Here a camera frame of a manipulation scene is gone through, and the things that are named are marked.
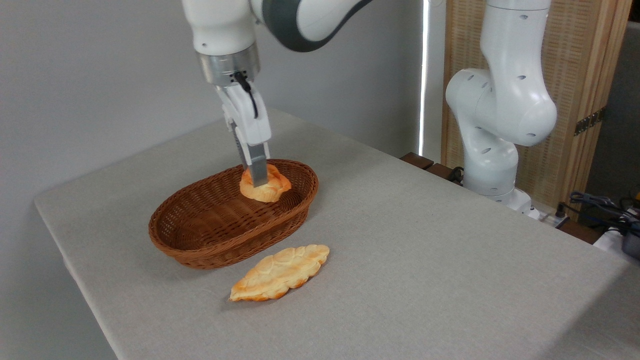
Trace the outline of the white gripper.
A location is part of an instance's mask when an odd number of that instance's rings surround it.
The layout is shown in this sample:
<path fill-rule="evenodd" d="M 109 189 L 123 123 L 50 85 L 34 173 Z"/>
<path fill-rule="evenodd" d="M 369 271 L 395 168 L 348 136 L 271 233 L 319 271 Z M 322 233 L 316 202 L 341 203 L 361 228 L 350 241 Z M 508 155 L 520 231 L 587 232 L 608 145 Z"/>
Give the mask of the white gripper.
<path fill-rule="evenodd" d="M 249 168 L 253 186 L 256 188 L 268 183 L 268 141 L 272 137 L 272 130 L 262 95 L 253 82 L 249 81 L 248 84 L 249 92 L 240 84 L 217 86 L 215 89 L 221 98 L 226 120 L 237 126 L 231 128 L 231 134 L 234 136 L 242 166 L 244 169 Z M 251 164 L 247 162 L 240 139 L 249 145 L 247 149 Z"/>

